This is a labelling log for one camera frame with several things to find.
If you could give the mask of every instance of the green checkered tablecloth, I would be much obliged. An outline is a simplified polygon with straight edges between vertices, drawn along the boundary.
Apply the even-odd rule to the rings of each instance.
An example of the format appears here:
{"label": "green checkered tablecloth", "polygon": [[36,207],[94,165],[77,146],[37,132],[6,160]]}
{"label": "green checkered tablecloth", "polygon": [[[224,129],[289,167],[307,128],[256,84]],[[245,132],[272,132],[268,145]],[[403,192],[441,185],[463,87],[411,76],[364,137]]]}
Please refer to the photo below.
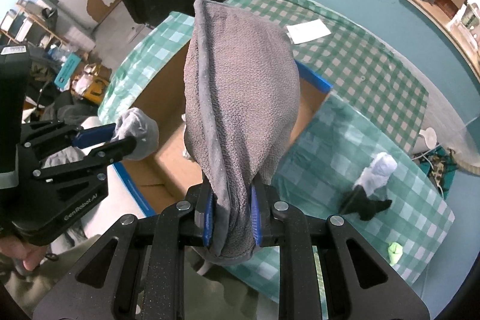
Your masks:
{"label": "green checkered tablecloth", "polygon": [[310,0],[227,0],[280,26],[321,19],[331,34],[292,45],[295,60],[328,80],[343,100],[405,152],[418,136],[428,93],[373,34]]}
{"label": "green checkered tablecloth", "polygon": [[[409,156],[348,103],[329,96],[283,157],[272,184],[283,200],[325,219],[338,213],[342,195],[383,151],[398,167],[374,196],[391,199],[390,209],[369,222],[360,221],[357,214],[344,217],[387,260],[390,243],[403,246],[404,255],[394,269],[411,285],[445,239],[454,214]],[[278,248],[264,248],[248,262],[228,268],[278,300]]]}
{"label": "green checkered tablecloth", "polygon": [[98,109],[103,124],[116,122],[130,108],[157,72],[190,40],[193,29],[193,17],[172,12],[129,53],[113,74]]}

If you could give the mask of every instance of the white label sticker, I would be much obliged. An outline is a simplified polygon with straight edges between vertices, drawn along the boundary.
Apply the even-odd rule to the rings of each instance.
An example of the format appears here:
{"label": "white label sticker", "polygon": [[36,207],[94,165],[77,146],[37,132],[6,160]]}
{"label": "white label sticker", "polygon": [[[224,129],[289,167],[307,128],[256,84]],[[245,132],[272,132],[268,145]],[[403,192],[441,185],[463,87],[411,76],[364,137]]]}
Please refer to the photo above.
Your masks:
{"label": "white label sticker", "polygon": [[294,44],[307,43],[308,41],[319,39],[331,33],[327,26],[319,19],[302,24],[289,25],[286,28]]}
{"label": "white label sticker", "polygon": [[24,45],[18,46],[6,46],[2,49],[0,55],[11,55],[12,53],[25,53],[27,51],[27,47]]}

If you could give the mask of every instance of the human hand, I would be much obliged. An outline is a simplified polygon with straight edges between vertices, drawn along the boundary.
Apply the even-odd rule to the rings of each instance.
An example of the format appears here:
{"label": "human hand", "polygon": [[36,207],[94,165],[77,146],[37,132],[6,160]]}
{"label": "human hand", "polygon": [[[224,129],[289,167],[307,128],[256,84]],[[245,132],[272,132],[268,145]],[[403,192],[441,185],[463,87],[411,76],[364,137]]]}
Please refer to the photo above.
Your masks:
{"label": "human hand", "polygon": [[0,253],[11,258],[23,260],[23,266],[33,271],[47,253],[47,246],[37,247],[24,243],[15,236],[0,238]]}

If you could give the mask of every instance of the screw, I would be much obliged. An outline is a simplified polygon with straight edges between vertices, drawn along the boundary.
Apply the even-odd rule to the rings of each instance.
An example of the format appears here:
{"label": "screw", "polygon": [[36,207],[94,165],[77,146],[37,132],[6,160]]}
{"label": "screw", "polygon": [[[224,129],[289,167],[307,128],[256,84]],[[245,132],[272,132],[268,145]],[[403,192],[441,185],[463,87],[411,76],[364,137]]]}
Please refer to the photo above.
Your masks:
{"label": "screw", "polygon": [[289,205],[284,201],[277,201],[273,207],[278,211],[286,211],[289,208]]}
{"label": "screw", "polygon": [[123,226],[127,226],[135,221],[135,216],[133,214],[126,214],[120,218],[120,222]]}
{"label": "screw", "polygon": [[342,216],[332,216],[330,217],[330,222],[335,226],[342,226],[345,220]]}
{"label": "screw", "polygon": [[190,209],[191,204],[188,201],[177,202],[177,209],[180,211],[187,211]]}

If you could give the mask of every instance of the light green sock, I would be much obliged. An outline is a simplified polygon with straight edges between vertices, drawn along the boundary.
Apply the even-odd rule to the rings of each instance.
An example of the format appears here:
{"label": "light green sock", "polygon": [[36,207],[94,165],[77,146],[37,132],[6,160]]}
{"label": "light green sock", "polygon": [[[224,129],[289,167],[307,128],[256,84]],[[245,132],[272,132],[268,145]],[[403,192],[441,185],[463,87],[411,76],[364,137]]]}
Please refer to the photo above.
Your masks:
{"label": "light green sock", "polygon": [[393,242],[388,246],[388,257],[390,258],[390,266],[394,266],[398,263],[403,255],[403,247],[396,242]]}

